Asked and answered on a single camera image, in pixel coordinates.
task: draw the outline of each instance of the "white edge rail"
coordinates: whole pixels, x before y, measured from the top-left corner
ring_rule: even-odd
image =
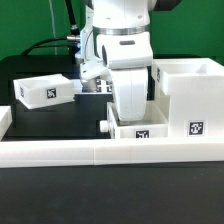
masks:
[[[224,138],[0,142],[0,168],[224,161]]]

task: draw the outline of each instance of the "small white box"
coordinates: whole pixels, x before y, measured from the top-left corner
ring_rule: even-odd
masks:
[[[74,84],[61,74],[14,80],[14,89],[28,109],[74,101]]]
[[[0,141],[12,123],[12,113],[10,106],[0,106]]]
[[[153,101],[146,103],[146,113],[141,121],[132,121],[127,126],[120,125],[113,103],[107,104],[107,110],[108,130],[112,139],[167,137],[167,119]]]

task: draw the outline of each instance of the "green backdrop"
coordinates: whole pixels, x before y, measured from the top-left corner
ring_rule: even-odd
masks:
[[[84,5],[72,0],[79,27]],[[56,36],[70,33],[64,0],[52,0]],[[196,55],[224,64],[224,1],[182,0],[169,12],[151,13],[151,43],[156,55]],[[0,0],[0,60],[53,37],[49,0]],[[54,54],[39,49],[32,54]]]

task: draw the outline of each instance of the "black table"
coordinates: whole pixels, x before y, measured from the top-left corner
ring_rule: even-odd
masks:
[[[67,56],[0,62],[14,120],[3,141],[108,138],[98,121],[110,96],[32,111],[15,101],[13,79],[52,73],[78,78],[78,67]],[[223,189],[222,162],[0,169],[0,223],[223,224]]]

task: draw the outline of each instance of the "white plastic box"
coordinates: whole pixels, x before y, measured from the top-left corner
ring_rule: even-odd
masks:
[[[0,106],[0,141],[12,123],[12,113],[10,106]]]
[[[74,101],[74,84],[61,74],[14,80],[14,88],[28,109]]]
[[[167,119],[153,101],[146,104],[146,113],[141,121],[131,121],[127,126],[120,125],[115,104],[107,104],[107,121],[101,123],[101,129],[110,132],[112,139],[120,138],[159,138],[167,137]]]
[[[224,68],[207,59],[154,60],[155,102],[168,137],[224,136]]]

